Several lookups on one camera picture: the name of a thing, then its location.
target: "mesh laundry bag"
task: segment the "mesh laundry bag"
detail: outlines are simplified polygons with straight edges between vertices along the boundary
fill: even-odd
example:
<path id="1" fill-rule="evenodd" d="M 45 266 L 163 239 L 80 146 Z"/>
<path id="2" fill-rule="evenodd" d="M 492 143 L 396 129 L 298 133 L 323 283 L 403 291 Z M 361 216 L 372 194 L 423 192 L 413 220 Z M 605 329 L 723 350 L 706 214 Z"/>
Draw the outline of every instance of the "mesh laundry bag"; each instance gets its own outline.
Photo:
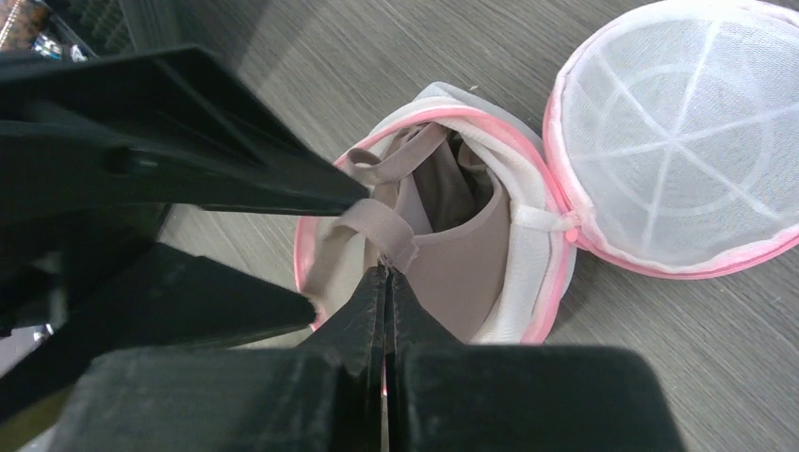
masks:
<path id="1" fill-rule="evenodd" d="M 575 248 L 566 240 L 574 223 L 533 142 L 540 146 L 507 112 L 440 83 L 378 124 L 336 162 L 374 186 L 372 199 L 333 224 L 301 218 L 298 225 L 295 274 L 317 303 L 317 324 L 346 302 L 380 254 L 459 339 L 541 342 Z M 464 206 L 472 207 L 456 212 Z"/>
<path id="2" fill-rule="evenodd" d="M 428 122 L 471 137 L 466 144 L 510 195 L 501 297 L 476 334 L 460 337 L 541 342 L 571 278 L 572 242 L 674 279 L 729 274 L 799 242 L 797 25 L 796 12 L 752 0 L 634 9 L 585 41 L 559 72 L 543 146 L 504 110 L 444 84 L 378 125 L 358 145 L 377 156 L 397 134 Z M 547 223 L 542 212 L 561 223 Z M 300 288 L 318 223 L 303 218 L 297 231 Z M 373 264 L 366 246 L 345 259 L 357 263 L 350 281 Z M 450 314 L 469 301 L 443 300 Z M 319 321 L 334 307 L 322 302 Z"/>
<path id="3" fill-rule="evenodd" d="M 756 1 L 671 0 L 580 46 L 544 124 L 580 246 L 640 273 L 698 279 L 797 242 L 798 24 Z"/>

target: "table surface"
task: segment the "table surface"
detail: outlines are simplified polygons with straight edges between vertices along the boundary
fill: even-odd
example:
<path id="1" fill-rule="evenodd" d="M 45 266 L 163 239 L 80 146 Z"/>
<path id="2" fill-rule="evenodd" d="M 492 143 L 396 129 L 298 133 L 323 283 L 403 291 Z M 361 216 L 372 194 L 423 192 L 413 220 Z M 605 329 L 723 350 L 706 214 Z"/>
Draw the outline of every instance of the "table surface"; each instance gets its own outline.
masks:
<path id="1" fill-rule="evenodd" d="M 195 0 L 188 36 L 224 55 L 333 159 L 434 80 L 540 131 L 555 73 L 639 0 Z M 782 2 L 799 8 L 799 1 Z M 293 286 L 295 219 L 180 206 L 165 241 Z M 660 375 L 691 450 L 799 450 L 799 251 L 702 282 L 639 276 L 583 253 L 551 344 L 607 344 Z M 268 342 L 295 343 L 306 333 Z"/>

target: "mesh bag lid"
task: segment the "mesh bag lid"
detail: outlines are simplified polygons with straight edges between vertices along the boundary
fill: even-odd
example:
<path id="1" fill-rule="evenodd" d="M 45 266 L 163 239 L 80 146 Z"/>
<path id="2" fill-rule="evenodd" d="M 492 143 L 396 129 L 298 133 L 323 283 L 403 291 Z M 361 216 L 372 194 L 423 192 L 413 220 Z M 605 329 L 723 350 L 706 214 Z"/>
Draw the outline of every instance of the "mesh bag lid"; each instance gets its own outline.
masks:
<path id="1" fill-rule="evenodd" d="M 796 243 L 797 24 L 756 1 L 669 0 L 580 46 L 544 134 L 583 248 L 645 274 L 704 278 Z"/>

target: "white mesh fabric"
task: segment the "white mesh fabric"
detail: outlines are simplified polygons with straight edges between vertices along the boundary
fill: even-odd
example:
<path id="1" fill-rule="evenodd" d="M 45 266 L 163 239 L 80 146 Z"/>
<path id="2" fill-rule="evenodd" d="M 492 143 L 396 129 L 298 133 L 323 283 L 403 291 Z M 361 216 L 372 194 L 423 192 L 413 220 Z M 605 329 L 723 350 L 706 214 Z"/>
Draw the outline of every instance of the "white mesh fabric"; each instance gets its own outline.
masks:
<path id="1" fill-rule="evenodd" d="M 611 253 L 705 269 L 799 223 L 795 17 L 758 2 L 665 1 L 581 49 L 563 145 Z"/>

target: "wood grain floor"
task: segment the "wood grain floor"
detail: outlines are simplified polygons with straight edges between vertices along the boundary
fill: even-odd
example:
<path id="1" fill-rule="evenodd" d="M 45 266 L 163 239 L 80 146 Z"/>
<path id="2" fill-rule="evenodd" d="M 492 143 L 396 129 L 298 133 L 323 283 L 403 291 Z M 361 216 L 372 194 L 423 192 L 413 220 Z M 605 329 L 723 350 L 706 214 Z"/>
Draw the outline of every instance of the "wood grain floor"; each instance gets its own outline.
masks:
<path id="1" fill-rule="evenodd" d="M 183 3 L 187 36 L 223 54 L 299 136 L 332 159 L 434 80 L 477 87 L 540 131 L 555 73 L 569 54 L 608 20 L 646 2 Z M 294 218 L 180 207 L 164 239 L 291 287 L 294 226 Z M 738 275 L 670 282 L 583 254 L 549 343 L 643 354 L 691 450 L 797 451 L 797 264 L 795 250 Z"/>

